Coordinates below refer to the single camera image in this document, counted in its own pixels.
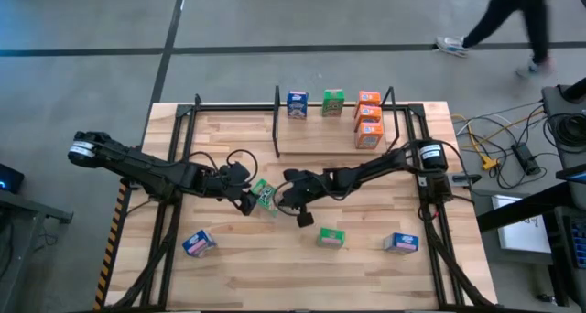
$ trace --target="gray floor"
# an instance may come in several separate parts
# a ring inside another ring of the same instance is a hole
[[[185,0],[177,47],[290,44],[430,43],[436,35],[465,34],[488,0]],[[0,0],[0,49],[160,48],[175,0]],[[580,0],[551,0],[552,39],[586,41],[586,8]],[[514,15],[490,42],[525,42]],[[199,93],[206,102],[269,101],[283,91],[328,87],[396,89],[399,101],[448,101],[453,113],[474,116],[539,99],[546,85],[584,77],[586,49],[551,51],[557,72],[520,81],[513,69],[529,50],[476,51],[468,59],[438,52],[256,54],[175,56],[162,102],[185,102]],[[91,307],[117,188],[103,170],[75,167],[66,158],[77,130],[100,130],[139,144],[160,57],[0,58],[0,161],[27,175],[23,193],[66,210],[73,223],[48,223],[58,245],[39,251],[19,311],[61,312]],[[504,113],[513,121],[531,108]],[[478,122],[479,134],[494,128]],[[520,134],[521,129],[513,129]],[[498,136],[507,146],[510,139]],[[530,132],[534,153],[553,152],[540,127]],[[482,173],[475,154],[466,167]],[[548,175],[518,189],[550,186],[560,168],[553,156],[539,163]],[[520,175],[516,161],[505,176]],[[478,189],[497,189],[485,177]],[[491,262],[499,302],[510,308],[573,312],[536,302],[548,291],[544,267]]]

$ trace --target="wooden tabletop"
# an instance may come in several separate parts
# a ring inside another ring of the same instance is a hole
[[[457,145],[448,105],[444,102],[424,105],[431,136]],[[153,105],[144,152],[167,158],[176,106],[176,103]],[[399,121],[402,136],[398,145],[407,139],[404,121]],[[394,137],[390,112],[385,113],[384,122],[388,140]],[[221,165],[229,152],[248,149],[259,161],[257,179],[264,178],[273,185],[283,182],[282,172],[286,168],[321,173],[325,167],[355,167],[374,158],[372,155],[288,154],[277,158],[271,128],[271,112],[199,112],[191,151],[209,152]],[[449,172],[461,171],[456,155],[449,149],[446,154]],[[234,158],[253,170],[250,157],[236,155]],[[209,164],[202,156],[195,156],[192,161]],[[459,189],[454,192],[468,195]],[[129,207],[146,199],[144,192],[133,192]],[[437,308],[425,232],[417,217],[418,206],[414,176],[405,172],[370,181],[344,201],[325,198],[312,202],[308,208],[316,222],[303,229],[297,226],[295,218],[282,213],[273,218],[257,207],[246,217],[228,201],[185,196],[168,309]],[[446,205],[446,210],[458,263],[483,295],[496,302],[471,203],[454,200]],[[147,263],[156,214],[157,204],[150,203],[126,217],[106,304],[117,301]],[[343,248],[318,247],[320,227],[344,230]],[[187,256],[181,244],[201,229],[212,235],[218,247],[204,258]],[[393,232],[418,235],[418,252],[399,255],[382,251],[383,239]],[[156,280],[160,278],[161,266]],[[453,303],[450,279],[443,263],[442,274],[448,299]],[[156,302],[157,281],[152,293]]]

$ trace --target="black metal frame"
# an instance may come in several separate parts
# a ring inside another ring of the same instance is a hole
[[[391,97],[392,104],[386,103],[388,97]],[[250,104],[202,104],[200,96],[196,94],[195,104],[189,105],[178,105],[177,111],[175,115],[175,123],[173,124],[173,133],[171,137],[171,142],[169,145],[168,151],[168,161],[174,161],[176,154],[177,154],[177,146],[179,142],[179,133],[180,128],[182,125],[182,120],[188,116],[188,131],[186,133],[186,140],[185,146],[183,148],[183,157],[188,157],[190,154],[191,144],[193,141],[193,136],[195,132],[195,121],[196,121],[196,114],[198,112],[234,112],[234,111],[252,111],[252,112],[273,112],[273,129],[272,129],[272,139],[273,144],[275,147],[275,153],[277,157],[280,157],[280,153],[278,151],[278,112],[280,107],[285,107],[286,104],[280,101],[280,90],[277,86],[275,88],[275,100],[274,103],[250,103]],[[309,103],[309,106],[320,106],[320,103]],[[381,103],[381,108],[383,111],[392,111],[395,118],[395,127],[396,127],[396,138],[393,140],[393,146],[399,137],[399,128],[397,122],[397,112],[403,113],[406,120],[406,127],[407,127],[407,137],[408,140],[415,140],[416,132],[415,132],[415,125],[413,122],[413,117],[417,117],[420,125],[421,135],[424,138],[429,137],[429,129],[427,125],[427,119],[425,115],[425,109],[423,104],[399,104],[397,105],[395,102],[395,92],[393,87],[389,87],[388,91],[386,92],[385,98]],[[413,148],[412,152],[413,163],[419,164],[419,156],[416,148]],[[423,186],[418,184],[418,191],[421,193]],[[429,208],[429,204],[422,199],[422,196],[419,195],[419,203],[422,209],[423,217],[424,218],[431,218],[431,211]],[[179,228],[179,217],[180,217],[180,210],[181,210],[181,202],[176,202],[173,205],[173,212],[171,216],[171,223],[169,225],[169,232],[177,232]],[[153,231],[153,238],[151,242],[151,248],[149,253],[149,260],[153,257],[154,252],[157,250],[159,243],[161,241],[162,236],[162,226],[163,221],[165,219],[165,212],[167,209],[167,204],[159,204],[158,211],[157,211],[157,218],[155,222],[155,228]],[[442,205],[437,207],[438,213],[438,222],[441,232],[441,239],[444,242],[448,252],[453,256],[453,244],[450,237],[450,226],[448,224],[448,218],[446,215],[445,208]],[[424,223],[426,227],[426,236],[428,236],[427,228],[432,227],[428,223]],[[104,308],[105,311],[116,311],[116,312],[135,312],[141,311],[149,311],[153,309],[165,310],[168,300],[168,288],[169,282],[172,273],[172,265],[173,265],[173,257],[175,252],[175,241],[173,239],[172,245],[168,248],[165,256],[165,263],[163,267],[163,273],[161,276],[161,288],[158,295],[158,301],[156,304],[150,304],[151,298],[151,291],[152,291],[152,277],[147,281],[146,285],[143,288],[142,297],[140,299],[140,306],[139,307],[132,307],[132,308],[116,308],[114,310],[109,308]],[[435,286],[435,293],[438,299],[439,309],[443,311],[456,311],[456,312],[507,312],[507,313],[528,313],[530,311],[524,310],[517,310],[517,309],[508,309],[508,308],[500,308],[500,307],[473,307],[473,306],[466,306],[463,300],[463,294],[461,290],[461,286],[459,285],[458,281],[456,280],[455,276],[450,273],[450,280],[451,285],[454,293],[454,301],[455,304],[449,304],[446,298],[446,292],[443,285],[442,274],[440,270],[440,260],[438,258],[438,253],[434,247],[429,244],[429,260],[431,264],[431,272],[433,277],[433,282]]]

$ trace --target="power adapter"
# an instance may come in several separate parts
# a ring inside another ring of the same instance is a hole
[[[512,145],[511,149],[515,153],[516,160],[519,161],[526,175],[532,176],[541,172],[537,161],[533,158],[533,154],[531,154],[529,147],[525,143]]]

